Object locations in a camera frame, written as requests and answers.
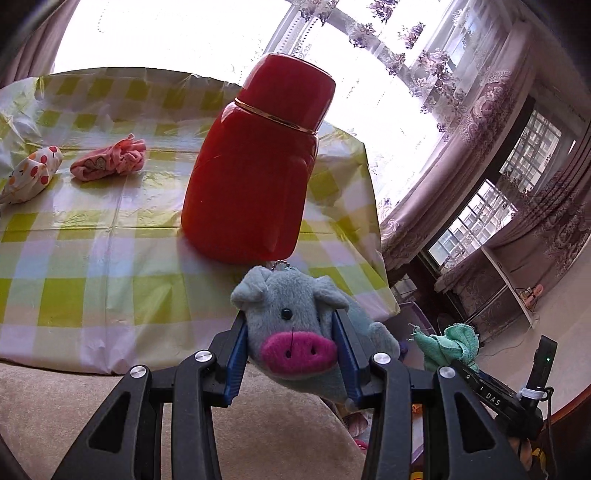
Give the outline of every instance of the red thermos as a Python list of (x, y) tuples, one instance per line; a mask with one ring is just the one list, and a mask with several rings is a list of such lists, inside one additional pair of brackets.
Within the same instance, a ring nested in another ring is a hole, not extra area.
[(189, 180), (181, 225), (202, 254), (233, 264), (296, 247), (318, 130), (335, 93), (323, 70), (271, 53), (213, 123)]

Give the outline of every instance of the beige sofa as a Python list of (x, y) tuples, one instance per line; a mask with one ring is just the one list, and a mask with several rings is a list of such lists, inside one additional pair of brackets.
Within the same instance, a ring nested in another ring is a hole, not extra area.
[[(118, 380), (0, 363), (0, 434), (32, 480), (51, 478)], [(167, 407), (163, 480), (171, 478)], [(318, 397), (280, 387), (250, 365), (240, 394), (230, 408), (215, 408), (213, 421), (224, 480), (361, 477), (365, 456), (328, 407)]]

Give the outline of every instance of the pig stuffed toy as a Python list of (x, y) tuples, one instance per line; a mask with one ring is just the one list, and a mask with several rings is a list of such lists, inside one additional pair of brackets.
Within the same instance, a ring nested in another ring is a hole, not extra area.
[(286, 264), (274, 270), (254, 267), (230, 300), (246, 315), (251, 362), (292, 390), (345, 403), (347, 394), (332, 340), (336, 309), (348, 312), (357, 334), (368, 337), (377, 352), (396, 359), (400, 355), (400, 346), (386, 327), (373, 322), (330, 277), (313, 278)]

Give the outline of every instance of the green towel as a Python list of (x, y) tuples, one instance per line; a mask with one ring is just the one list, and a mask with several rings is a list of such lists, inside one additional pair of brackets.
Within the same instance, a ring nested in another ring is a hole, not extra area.
[(413, 327), (412, 337), (425, 354), (425, 370), (434, 372), (439, 367), (448, 366), (452, 360), (459, 360), (476, 373), (480, 371), (474, 361), (478, 353), (478, 336), (471, 326), (456, 323), (447, 327), (443, 336), (427, 336), (420, 327)]

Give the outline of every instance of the checkered tablecloth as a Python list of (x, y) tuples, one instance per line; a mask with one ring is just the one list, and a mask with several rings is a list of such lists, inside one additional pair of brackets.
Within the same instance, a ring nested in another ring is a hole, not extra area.
[[(64, 162), (33, 200), (0, 216), (0, 358), (65, 371), (124, 373), (179, 363), (227, 329), (246, 267), (201, 257), (180, 211), (196, 154), (238, 87), (186, 73), (95, 69), (0, 91), (0, 178), (42, 146)], [(129, 133), (143, 171), (80, 183), (72, 161)], [(363, 144), (324, 124), (297, 248), (374, 319), (398, 313), (379, 252)]]

